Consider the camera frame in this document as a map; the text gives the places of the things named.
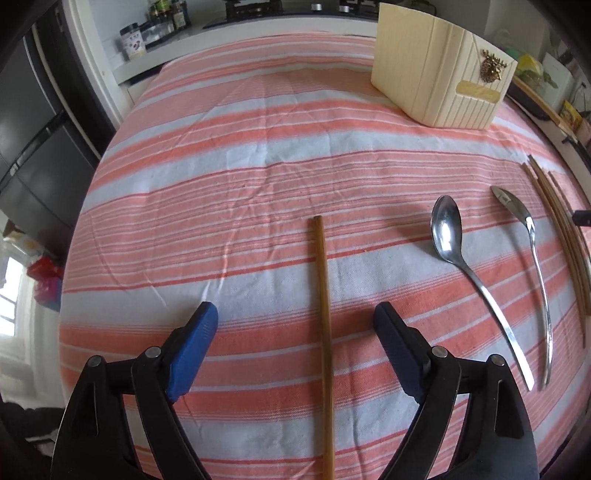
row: metal pivot screw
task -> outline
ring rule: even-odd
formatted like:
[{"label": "metal pivot screw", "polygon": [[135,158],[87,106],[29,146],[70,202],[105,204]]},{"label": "metal pivot screw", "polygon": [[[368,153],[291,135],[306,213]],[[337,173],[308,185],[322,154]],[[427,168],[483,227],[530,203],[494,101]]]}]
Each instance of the metal pivot screw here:
[{"label": "metal pivot screw", "polygon": [[491,355],[491,362],[493,362],[498,367],[502,367],[503,365],[505,365],[505,359],[497,353],[493,353]]},{"label": "metal pivot screw", "polygon": [[93,355],[88,359],[86,365],[88,365],[89,367],[98,367],[102,359],[103,358],[100,355]]},{"label": "metal pivot screw", "polygon": [[151,346],[150,348],[148,348],[145,352],[145,355],[148,358],[156,358],[157,356],[160,355],[160,353],[162,352],[162,350],[160,350],[159,346]]},{"label": "metal pivot screw", "polygon": [[433,355],[438,356],[439,358],[445,358],[447,357],[447,350],[445,350],[445,348],[443,348],[440,345],[436,345],[431,349],[431,353],[433,353]]}]

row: jar lid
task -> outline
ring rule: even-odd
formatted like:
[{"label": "jar lid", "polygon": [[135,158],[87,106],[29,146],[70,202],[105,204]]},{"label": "jar lid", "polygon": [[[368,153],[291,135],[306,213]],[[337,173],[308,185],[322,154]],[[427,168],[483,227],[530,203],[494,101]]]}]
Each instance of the jar lid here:
[{"label": "jar lid", "polygon": [[119,30],[119,35],[125,35],[126,33],[133,32],[133,30],[136,30],[137,28],[138,28],[138,24],[132,23],[131,25],[127,25],[127,27]]}]

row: striped tablecloth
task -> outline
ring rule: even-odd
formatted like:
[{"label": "striped tablecloth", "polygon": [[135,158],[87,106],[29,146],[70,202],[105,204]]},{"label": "striped tablecloth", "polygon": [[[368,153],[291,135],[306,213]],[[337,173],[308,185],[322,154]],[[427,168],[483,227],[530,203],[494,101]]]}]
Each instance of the striped tablecloth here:
[{"label": "striped tablecloth", "polygon": [[[388,300],[454,355],[511,360],[542,468],[591,388],[566,260],[520,169],[527,154],[567,174],[508,100],[486,131],[416,124],[370,83],[374,41],[328,34],[260,38],[166,65],[105,154],[66,268],[60,362],[71,392],[90,355],[130,358],[160,345],[203,300],[220,325],[182,427],[214,479],[320,478],[320,319],[311,218],[325,217],[335,363],[336,475],[375,479],[417,405],[371,327]],[[525,228],[492,184],[532,212],[550,311],[552,382],[541,294]],[[435,200],[462,213],[463,253],[527,353],[526,392],[501,330],[470,281],[430,241]],[[158,475],[129,399],[147,472]],[[466,407],[458,400],[431,472],[447,468]]]}]

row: refrigerator door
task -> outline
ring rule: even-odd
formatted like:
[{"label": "refrigerator door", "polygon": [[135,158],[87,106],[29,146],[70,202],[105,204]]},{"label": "refrigerator door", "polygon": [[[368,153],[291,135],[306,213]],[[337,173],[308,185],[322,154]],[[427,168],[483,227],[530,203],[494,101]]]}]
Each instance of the refrigerator door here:
[{"label": "refrigerator door", "polygon": [[38,61],[24,38],[0,72],[0,154],[8,164],[60,109],[55,93],[42,87],[49,82],[39,77]]},{"label": "refrigerator door", "polygon": [[73,229],[95,173],[89,161],[92,158],[87,145],[68,121],[19,165],[15,176],[56,217]]},{"label": "refrigerator door", "polygon": [[17,176],[10,178],[0,192],[0,209],[20,229],[59,259],[66,258],[72,241],[72,229],[31,195]]}]

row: white countertop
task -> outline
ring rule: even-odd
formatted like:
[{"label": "white countertop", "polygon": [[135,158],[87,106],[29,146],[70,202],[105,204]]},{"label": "white countertop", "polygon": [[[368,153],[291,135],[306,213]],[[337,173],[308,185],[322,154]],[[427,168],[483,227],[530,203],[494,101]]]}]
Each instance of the white countertop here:
[{"label": "white countertop", "polygon": [[249,20],[206,30],[202,25],[196,25],[175,35],[162,45],[154,47],[145,55],[124,63],[113,70],[113,75],[117,83],[121,84],[170,60],[207,48],[269,35],[318,31],[375,38],[378,32],[378,23],[375,20],[361,18],[293,15]]}]

